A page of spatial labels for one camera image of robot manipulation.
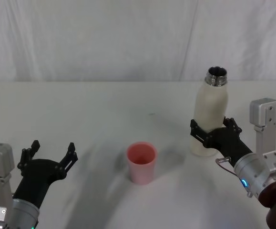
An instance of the plastic cup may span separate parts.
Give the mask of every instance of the plastic cup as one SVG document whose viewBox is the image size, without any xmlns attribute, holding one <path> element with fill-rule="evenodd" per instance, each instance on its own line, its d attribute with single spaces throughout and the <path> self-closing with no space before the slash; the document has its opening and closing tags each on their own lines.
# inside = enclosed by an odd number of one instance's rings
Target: plastic cup
<svg viewBox="0 0 276 229">
<path fill-rule="evenodd" d="M 138 185 L 147 185 L 153 180 L 156 148 L 148 142 L 137 142 L 127 149 L 127 161 L 131 180 Z"/>
</svg>

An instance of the table surface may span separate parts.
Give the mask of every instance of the table surface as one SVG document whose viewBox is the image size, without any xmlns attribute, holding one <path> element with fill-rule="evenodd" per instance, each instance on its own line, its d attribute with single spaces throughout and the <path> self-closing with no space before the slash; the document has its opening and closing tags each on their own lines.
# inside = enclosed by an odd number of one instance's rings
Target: table surface
<svg viewBox="0 0 276 229">
<path fill-rule="evenodd" d="M 39 229 L 265 229 L 268 209 L 231 174 L 188 150 L 189 123 L 201 83 L 0 83 L 0 142 L 35 158 L 60 161 L 74 142 L 78 162 L 53 183 Z M 276 82 L 230 82 L 226 116 L 255 149 L 249 103 L 276 99 Z M 130 182 L 124 152 L 136 141 L 158 149 L 155 180 Z M 21 180 L 12 171 L 15 191 Z"/>
</svg>

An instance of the bottle neck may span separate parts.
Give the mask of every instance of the bottle neck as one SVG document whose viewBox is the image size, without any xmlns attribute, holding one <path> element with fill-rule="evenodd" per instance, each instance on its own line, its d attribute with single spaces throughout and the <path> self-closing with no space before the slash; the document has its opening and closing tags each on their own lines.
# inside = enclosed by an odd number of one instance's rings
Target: bottle neck
<svg viewBox="0 0 276 229">
<path fill-rule="evenodd" d="M 222 67 L 209 68 L 204 81 L 214 87 L 220 87 L 227 83 L 227 71 Z"/>
</svg>

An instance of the bottle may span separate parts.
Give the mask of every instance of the bottle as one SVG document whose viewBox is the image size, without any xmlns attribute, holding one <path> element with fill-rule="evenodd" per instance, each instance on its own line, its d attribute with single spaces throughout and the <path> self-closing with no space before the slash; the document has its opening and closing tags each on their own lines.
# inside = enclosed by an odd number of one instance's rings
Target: bottle
<svg viewBox="0 0 276 229">
<path fill-rule="evenodd" d="M 227 71 L 222 67 L 211 67 L 195 102 L 194 120 L 207 133 L 223 125 L 228 103 Z M 190 136 L 190 150 L 198 156 L 212 156 L 218 151 L 204 148 L 202 143 Z"/>
</svg>

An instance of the fabric backdrop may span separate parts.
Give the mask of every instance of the fabric backdrop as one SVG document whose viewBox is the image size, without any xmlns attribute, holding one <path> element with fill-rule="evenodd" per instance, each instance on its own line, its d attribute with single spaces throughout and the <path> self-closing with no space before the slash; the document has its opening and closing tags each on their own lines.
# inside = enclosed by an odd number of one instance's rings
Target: fabric backdrop
<svg viewBox="0 0 276 229">
<path fill-rule="evenodd" d="M 276 0 L 0 0 L 0 81 L 276 80 Z"/>
</svg>

